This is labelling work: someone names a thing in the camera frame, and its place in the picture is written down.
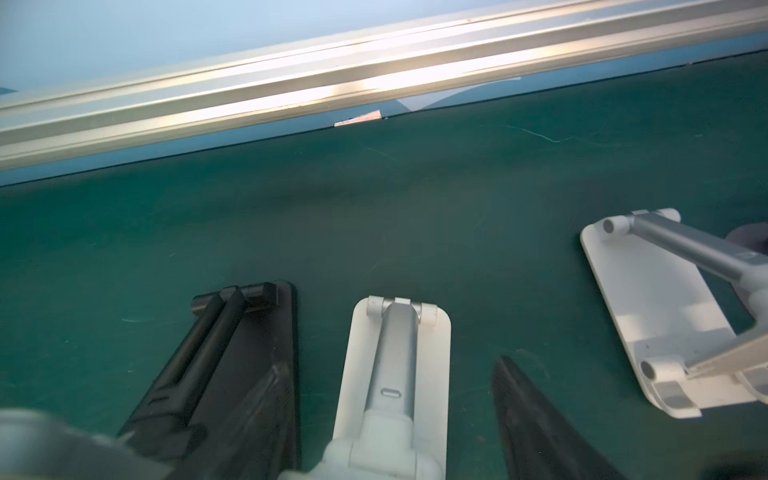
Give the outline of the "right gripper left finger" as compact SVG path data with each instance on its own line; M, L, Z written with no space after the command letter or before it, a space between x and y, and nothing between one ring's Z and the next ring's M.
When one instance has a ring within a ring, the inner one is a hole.
M299 466L294 376L285 362L266 374L167 479L277 479Z

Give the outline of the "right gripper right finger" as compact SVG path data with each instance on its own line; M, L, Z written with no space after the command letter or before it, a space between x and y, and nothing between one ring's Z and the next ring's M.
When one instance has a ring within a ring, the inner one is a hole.
M491 381L504 461L510 479L622 479L619 472L552 405L509 357Z

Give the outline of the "white phone stand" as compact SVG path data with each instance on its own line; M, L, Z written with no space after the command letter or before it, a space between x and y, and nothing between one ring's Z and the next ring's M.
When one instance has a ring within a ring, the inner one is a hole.
M580 242L646 398L673 418L767 400L767 254L675 209L585 226Z

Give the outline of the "black phone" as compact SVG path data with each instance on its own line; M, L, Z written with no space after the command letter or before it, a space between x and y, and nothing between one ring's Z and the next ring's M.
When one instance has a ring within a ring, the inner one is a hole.
M1 411L3 479L164 479L172 468L43 412Z

